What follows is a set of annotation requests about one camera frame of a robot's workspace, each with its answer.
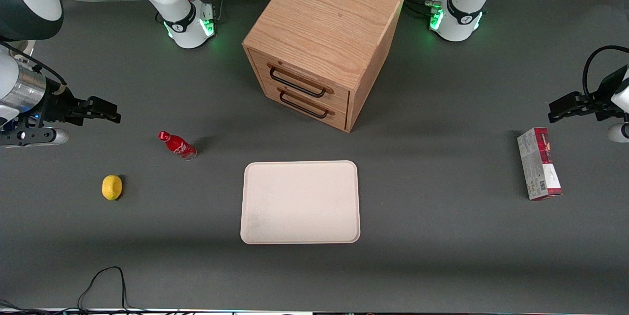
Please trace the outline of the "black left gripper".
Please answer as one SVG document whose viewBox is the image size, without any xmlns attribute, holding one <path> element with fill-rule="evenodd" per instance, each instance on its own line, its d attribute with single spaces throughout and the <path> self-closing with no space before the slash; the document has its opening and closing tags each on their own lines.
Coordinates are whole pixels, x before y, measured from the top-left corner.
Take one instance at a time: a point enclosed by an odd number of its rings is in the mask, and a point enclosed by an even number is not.
<svg viewBox="0 0 629 315">
<path fill-rule="evenodd" d="M 628 88 L 623 82 L 628 79 L 628 67 L 622 67 L 604 77 L 593 93 L 595 109 L 589 107 L 589 100 L 580 92 L 570 92 L 549 104 L 549 122 L 556 123 L 571 116 L 595 114 L 597 121 L 609 118 L 628 120 L 628 110 L 618 107 L 611 100 L 619 89 Z"/>
</svg>

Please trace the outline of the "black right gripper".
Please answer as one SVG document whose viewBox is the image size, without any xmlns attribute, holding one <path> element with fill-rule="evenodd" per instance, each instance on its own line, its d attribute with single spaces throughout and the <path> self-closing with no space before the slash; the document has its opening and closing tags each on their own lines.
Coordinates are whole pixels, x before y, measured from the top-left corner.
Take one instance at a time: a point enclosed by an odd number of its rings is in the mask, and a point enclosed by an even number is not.
<svg viewBox="0 0 629 315">
<path fill-rule="evenodd" d="M 119 124 L 121 115 L 116 111 L 117 105 L 99 97 L 81 100 L 74 97 L 69 89 L 65 89 L 59 95 L 54 95 L 51 89 L 46 89 L 39 109 L 37 126 L 43 127 L 45 122 L 54 123 L 57 121 L 82 126 L 85 119 L 103 119 Z"/>
</svg>

